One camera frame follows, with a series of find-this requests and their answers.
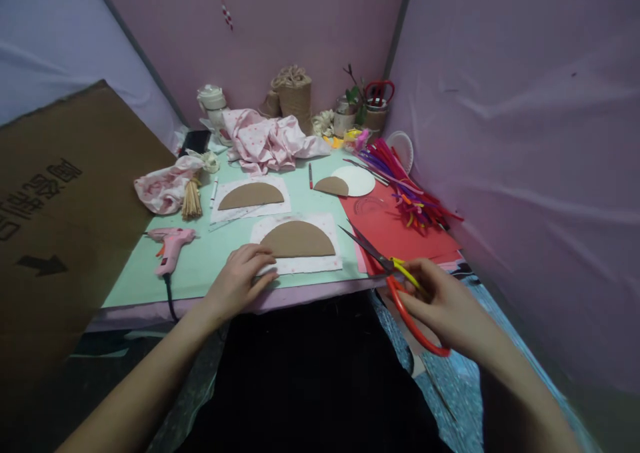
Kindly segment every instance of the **white bottle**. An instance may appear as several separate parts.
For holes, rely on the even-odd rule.
[[[221,87],[206,85],[198,89],[198,103],[202,112],[209,117],[213,131],[221,144],[233,146],[233,141],[227,132],[227,126],[222,116],[223,111],[228,111],[227,100]]]

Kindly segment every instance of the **white paper plate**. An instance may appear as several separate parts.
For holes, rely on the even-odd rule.
[[[400,164],[409,173],[411,166],[413,166],[413,144],[411,143],[411,138],[404,131],[396,131],[390,134],[385,141],[389,148],[392,146],[395,148]]]
[[[373,175],[357,166],[343,166],[331,173],[331,176],[344,179],[349,186],[349,196],[364,196],[371,193],[375,187]]]

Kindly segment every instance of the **black skirt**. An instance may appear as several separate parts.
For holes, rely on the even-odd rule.
[[[250,448],[450,451],[367,292],[231,322],[213,398],[179,451]]]

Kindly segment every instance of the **left hand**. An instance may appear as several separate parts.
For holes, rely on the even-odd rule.
[[[279,277],[269,272],[255,284],[251,284],[258,271],[274,264],[271,250],[258,244],[246,244],[229,255],[227,264],[220,271],[202,302],[192,309],[203,316],[213,331],[224,321],[230,320],[248,306],[265,287]]]

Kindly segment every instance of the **scissors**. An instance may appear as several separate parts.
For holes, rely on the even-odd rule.
[[[391,102],[391,98],[395,93],[395,85],[391,81],[372,81],[365,88],[365,97],[369,99],[369,90],[373,90],[371,95],[371,106],[384,106],[385,93],[387,92],[387,86],[391,86],[391,96],[386,99],[387,104]]]
[[[415,289],[417,291],[420,291],[425,296],[428,296],[428,293],[425,291],[422,285],[418,283],[418,281],[413,277],[411,273],[409,273],[404,268],[404,266],[402,266],[404,261],[398,260],[397,258],[387,258],[383,254],[380,254],[378,250],[376,250],[373,247],[373,245],[369,243],[369,240],[367,240],[367,238],[365,238],[365,236],[360,231],[358,231],[358,229],[350,221],[349,221],[349,224],[353,228],[353,231],[360,238],[357,238],[356,236],[352,235],[347,230],[342,228],[342,226],[340,226],[340,228],[346,234],[348,234],[353,241],[358,243],[369,255],[375,258],[375,260],[378,261],[378,263],[380,263],[380,266],[382,266],[382,268],[385,270],[385,273],[388,275],[387,285],[389,286],[389,290],[391,291],[391,297],[393,298],[393,302],[398,308],[398,311],[400,312],[400,316],[402,317],[402,320],[407,325],[407,328],[409,328],[409,331],[411,332],[411,334],[413,334],[413,336],[418,341],[418,343],[424,346],[431,353],[437,356],[443,356],[443,357],[449,356],[451,354],[451,350],[449,348],[436,346],[435,344],[431,343],[422,334],[422,332],[418,329],[415,322],[413,321],[413,318],[411,317],[411,315],[409,315],[409,312],[407,311],[407,308],[405,307],[404,303],[400,300],[400,295],[398,294],[398,291],[407,293],[407,290],[402,286],[402,283],[399,282],[393,275],[395,271],[401,272],[404,275],[404,277],[407,278],[407,280],[409,280],[409,282],[415,286]]]

